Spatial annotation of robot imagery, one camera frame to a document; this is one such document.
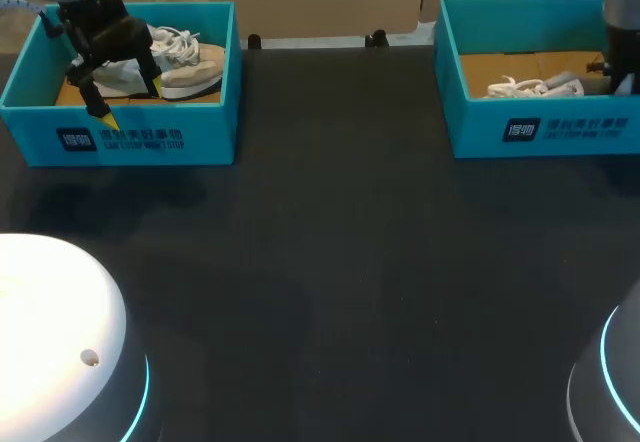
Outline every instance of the shoelace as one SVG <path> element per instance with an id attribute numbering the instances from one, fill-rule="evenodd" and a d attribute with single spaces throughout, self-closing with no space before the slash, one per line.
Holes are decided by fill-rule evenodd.
<path id="1" fill-rule="evenodd" d="M 527 98 L 542 97 L 549 89 L 543 80 L 531 79 L 516 83 L 515 79 L 506 75 L 502 76 L 509 82 L 491 84 L 487 87 L 488 98 Z"/>
<path id="2" fill-rule="evenodd" d="M 200 56 L 200 45 L 196 37 L 188 30 L 179 31 L 173 27 L 158 27 L 156 30 L 165 30 L 171 34 L 169 43 L 164 49 L 154 51 L 154 55 L 168 55 L 174 57 L 180 63 L 197 64 Z"/>

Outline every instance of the cardboard box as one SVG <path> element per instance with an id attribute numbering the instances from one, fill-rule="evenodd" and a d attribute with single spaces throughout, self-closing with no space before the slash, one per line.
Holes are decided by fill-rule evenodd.
<path id="1" fill-rule="evenodd" d="M 640 153 L 640 97 L 478 99 L 465 77 L 473 54 L 536 54 L 543 78 L 605 48 L 602 0 L 442 0 L 434 68 L 454 155 Z"/>
<path id="2" fill-rule="evenodd" d="M 188 27 L 203 43 L 224 46 L 219 101 L 111 103 L 120 131 L 89 116 L 63 86 L 75 54 L 66 37 L 50 40 L 40 19 L 0 99 L 0 113 L 29 166 L 212 165 L 234 160 L 242 51 L 232 3 L 128 4 L 154 26 Z M 57 22 L 56 6 L 47 15 Z M 67 105 L 56 106 L 56 101 Z"/>

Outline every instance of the white sneaker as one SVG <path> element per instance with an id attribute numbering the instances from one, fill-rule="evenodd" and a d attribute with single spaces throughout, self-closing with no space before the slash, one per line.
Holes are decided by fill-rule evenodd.
<path id="1" fill-rule="evenodd" d="M 188 30 L 149 26 L 153 37 L 151 52 L 162 70 L 162 97 L 184 100 L 213 90 L 222 80 L 224 48 L 200 44 Z M 148 95 L 135 59 L 108 62 L 93 71 L 103 97 Z"/>
<path id="2" fill-rule="evenodd" d="M 526 99 L 535 97 L 582 97 L 584 88 L 580 80 L 569 72 L 546 81 L 523 80 L 516 83 L 512 77 L 503 76 L 508 82 L 487 87 L 487 99 Z"/>
<path id="3" fill-rule="evenodd" d="M 508 82 L 502 84 L 491 84 L 487 87 L 487 98 L 489 99 L 513 99 L 542 97 L 547 92 L 544 81 L 538 79 L 524 80 L 516 83 L 515 79 L 506 75 L 502 76 Z"/>

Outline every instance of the black tabletop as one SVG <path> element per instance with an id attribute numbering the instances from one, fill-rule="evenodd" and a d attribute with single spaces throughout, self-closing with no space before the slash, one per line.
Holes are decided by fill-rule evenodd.
<path id="1" fill-rule="evenodd" d="M 570 440 L 640 274 L 638 159 L 454 160 L 425 47 L 245 62 L 232 167 L 33 170 L 0 129 L 0 230 L 113 274 L 165 442 Z"/>

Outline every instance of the printed logo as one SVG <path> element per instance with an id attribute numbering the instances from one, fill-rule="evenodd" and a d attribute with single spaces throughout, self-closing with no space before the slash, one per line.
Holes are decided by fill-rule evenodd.
<path id="1" fill-rule="evenodd" d="M 511 119 L 502 136 L 503 142 L 531 142 L 536 138 L 540 119 Z"/>
<path id="2" fill-rule="evenodd" d="M 56 129 L 64 150 L 69 152 L 95 152 L 96 143 L 89 129 L 74 127 L 73 129 Z"/>

